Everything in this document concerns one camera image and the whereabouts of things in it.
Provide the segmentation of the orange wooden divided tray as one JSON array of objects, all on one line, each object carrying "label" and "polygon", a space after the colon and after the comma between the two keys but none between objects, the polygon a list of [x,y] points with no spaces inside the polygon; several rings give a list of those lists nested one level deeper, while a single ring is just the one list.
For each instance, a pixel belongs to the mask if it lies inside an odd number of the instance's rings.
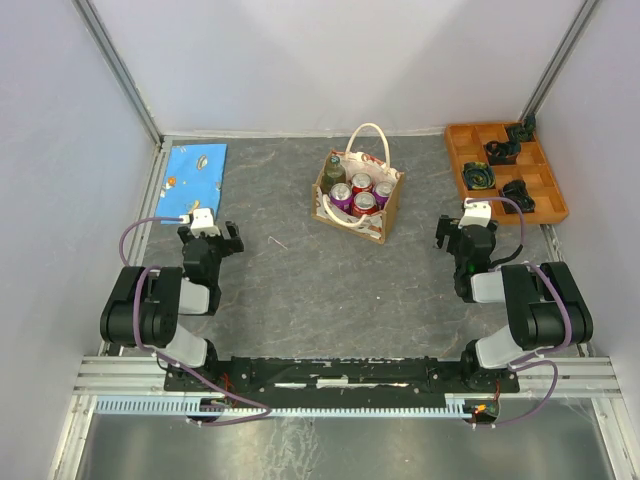
[{"label": "orange wooden divided tray", "polygon": [[495,175],[492,188],[471,190],[467,187],[463,177],[464,165],[487,163],[484,145],[490,141],[506,141],[510,125],[509,122],[467,123],[451,124],[445,128],[444,139],[459,197],[496,197],[507,183],[522,180],[535,202],[534,211],[524,215],[525,221],[534,225],[561,223],[569,215],[569,209],[537,138],[521,144],[521,152],[513,165],[492,168]]}]

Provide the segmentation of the purple Fanta can left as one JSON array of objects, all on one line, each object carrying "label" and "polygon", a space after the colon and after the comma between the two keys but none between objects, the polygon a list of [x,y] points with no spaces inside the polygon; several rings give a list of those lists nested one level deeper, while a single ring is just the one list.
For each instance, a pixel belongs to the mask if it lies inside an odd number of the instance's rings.
[{"label": "purple Fanta can left", "polygon": [[347,215],[351,214],[352,189],[347,183],[336,183],[329,191],[329,199],[333,205]]}]

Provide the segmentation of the red soda can back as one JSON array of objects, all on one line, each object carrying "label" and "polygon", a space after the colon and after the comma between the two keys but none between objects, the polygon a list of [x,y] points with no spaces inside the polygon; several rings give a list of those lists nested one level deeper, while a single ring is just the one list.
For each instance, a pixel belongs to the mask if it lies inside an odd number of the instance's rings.
[{"label": "red soda can back", "polygon": [[374,181],[369,174],[365,172],[359,172],[352,176],[351,189],[353,195],[357,195],[361,192],[371,193],[373,191],[373,188]]}]

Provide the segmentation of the green cap glass soda bottle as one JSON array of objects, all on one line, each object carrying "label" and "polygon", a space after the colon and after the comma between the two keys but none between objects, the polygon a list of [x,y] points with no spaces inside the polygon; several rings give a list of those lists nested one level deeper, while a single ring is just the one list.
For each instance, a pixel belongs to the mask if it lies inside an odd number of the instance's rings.
[{"label": "green cap glass soda bottle", "polygon": [[346,182],[346,170],[336,154],[329,156],[322,173],[320,188],[323,194],[329,194],[334,185]]}]

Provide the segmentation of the purple Fanta can right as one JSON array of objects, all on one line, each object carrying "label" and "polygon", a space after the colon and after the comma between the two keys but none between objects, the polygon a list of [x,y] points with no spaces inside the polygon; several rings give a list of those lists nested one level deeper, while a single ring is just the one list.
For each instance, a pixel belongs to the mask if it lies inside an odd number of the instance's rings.
[{"label": "purple Fanta can right", "polygon": [[389,181],[380,181],[373,187],[372,194],[376,200],[376,205],[379,210],[384,209],[393,192],[393,188],[394,185]]}]

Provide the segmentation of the blue patterned cloth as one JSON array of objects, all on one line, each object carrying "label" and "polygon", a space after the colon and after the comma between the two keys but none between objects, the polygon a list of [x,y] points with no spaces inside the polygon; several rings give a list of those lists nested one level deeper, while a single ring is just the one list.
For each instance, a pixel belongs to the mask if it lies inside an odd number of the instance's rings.
[{"label": "blue patterned cloth", "polygon": [[226,163],[223,143],[172,146],[155,217],[179,217],[198,208],[217,215]]}]

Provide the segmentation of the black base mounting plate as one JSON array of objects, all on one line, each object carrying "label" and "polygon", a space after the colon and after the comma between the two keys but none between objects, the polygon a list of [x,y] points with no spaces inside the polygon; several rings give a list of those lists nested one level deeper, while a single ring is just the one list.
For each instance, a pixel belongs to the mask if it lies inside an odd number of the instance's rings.
[{"label": "black base mounting plate", "polygon": [[194,374],[168,367],[164,390],[204,393],[209,383],[272,409],[443,407],[447,394],[493,397],[520,391],[515,373],[483,369],[468,354],[457,361],[214,359]]}]

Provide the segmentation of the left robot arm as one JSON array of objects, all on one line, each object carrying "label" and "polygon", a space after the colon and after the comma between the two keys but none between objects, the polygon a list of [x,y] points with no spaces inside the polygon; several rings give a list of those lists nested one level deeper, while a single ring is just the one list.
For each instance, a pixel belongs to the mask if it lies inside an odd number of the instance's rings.
[{"label": "left robot arm", "polygon": [[179,324],[181,316],[213,316],[218,310],[222,260],[244,251],[238,226],[225,223],[221,233],[194,233],[178,228],[182,242],[180,267],[122,268],[100,318],[100,334],[110,344],[160,354],[172,374],[187,367],[187,379],[209,390],[221,378],[213,343]]}]

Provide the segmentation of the red soda can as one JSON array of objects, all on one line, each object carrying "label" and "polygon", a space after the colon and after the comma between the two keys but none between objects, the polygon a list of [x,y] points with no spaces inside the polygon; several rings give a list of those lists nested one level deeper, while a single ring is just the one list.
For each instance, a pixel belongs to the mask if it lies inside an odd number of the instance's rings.
[{"label": "red soda can", "polygon": [[374,181],[369,174],[365,172],[359,172],[352,176],[351,189],[353,195],[357,195],[361,192],[371,193],[373,191],[373,188]]},{"label": "red soda can", "polygon": [[361,192],[353,197],[351,214],[354,217],[372,215],[378,211],[376,200],[372,193]]}]

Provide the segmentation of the right aluminium corner post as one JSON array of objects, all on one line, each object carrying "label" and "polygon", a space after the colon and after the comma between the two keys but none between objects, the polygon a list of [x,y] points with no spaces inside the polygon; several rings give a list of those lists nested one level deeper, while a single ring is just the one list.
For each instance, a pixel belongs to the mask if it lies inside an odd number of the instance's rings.
[{"label": "right aluminium corner post", "polygon": [[573,20],[525,103],[519,116],[520,120],[524,120],[528,115],[537,114],[601,3],[601,0],[584,0],[580,3]]}]

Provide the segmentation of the dark sock top corner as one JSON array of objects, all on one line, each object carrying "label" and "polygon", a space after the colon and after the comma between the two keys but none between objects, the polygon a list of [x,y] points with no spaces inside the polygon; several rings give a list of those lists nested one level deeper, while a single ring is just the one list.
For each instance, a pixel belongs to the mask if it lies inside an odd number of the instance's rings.
[{"label": "dark sock top corner", "polygon": [[533,142],[536,130],[536,116],[534,113],[527,115],[521,122],[508,125],[505,131],[510,142]]}]

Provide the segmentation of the aluminium frame rail front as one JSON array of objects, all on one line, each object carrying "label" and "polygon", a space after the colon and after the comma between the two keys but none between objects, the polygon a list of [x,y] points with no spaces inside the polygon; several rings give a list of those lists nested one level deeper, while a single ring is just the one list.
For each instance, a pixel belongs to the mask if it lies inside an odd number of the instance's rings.
[{"label": "aluminium frame rail front", "polygon": [[[552,358],[558,370],[553,394],[571,398],[618,398],[621,390],[607,357]],[[252,359],[250,367],[236,367],[231,374],[235,387],[259,393],[269,385],[289,390],[319,387],[373,389],[431,389],[444,395],[479,398],[495,390],[489,379],[475,386],[454,378],[455,363],[428,367],[419,359],[392,360],[293,360]],[[169,377],[152,357],[86,357],[75,382],[76,395],[195,395],[207,386],[186,375]]]}]

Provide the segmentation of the dark sock lower compartment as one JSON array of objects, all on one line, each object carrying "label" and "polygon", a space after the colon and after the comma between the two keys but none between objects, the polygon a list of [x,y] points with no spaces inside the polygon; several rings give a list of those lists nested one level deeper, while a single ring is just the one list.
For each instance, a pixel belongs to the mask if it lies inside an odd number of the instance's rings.
[{"label": "dark sock lower compartment", "polygon": [[524,180],[516,179],[506,183],[499,193],[502,197],[516,203],[523,213],[533,213],[535,211],[535,200],[529,195]]}]

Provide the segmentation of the left aluminium corner post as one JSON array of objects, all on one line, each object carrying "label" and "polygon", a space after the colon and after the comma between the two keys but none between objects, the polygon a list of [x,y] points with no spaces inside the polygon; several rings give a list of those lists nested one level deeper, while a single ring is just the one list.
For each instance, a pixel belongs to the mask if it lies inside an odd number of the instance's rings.
[{"label": "left aluminium corner post", "polygon": [[104,22],[100,18],[96,6],[89,0],[72,0],[71,3],[85,24],[147,135],[156,145],[161,145],[163,142],[163,134],[145,105],[133,77],[110,38]]}]

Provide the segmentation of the red soda can front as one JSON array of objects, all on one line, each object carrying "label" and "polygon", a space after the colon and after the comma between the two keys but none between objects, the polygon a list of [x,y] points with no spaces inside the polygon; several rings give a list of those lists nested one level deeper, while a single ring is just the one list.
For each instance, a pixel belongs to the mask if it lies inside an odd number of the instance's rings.
[{"label": "red soda can front", "polygon": [[372,193],[361,192],[353,197],[351,214],[354,217],[372,215],[378,211],[376,200]]}]

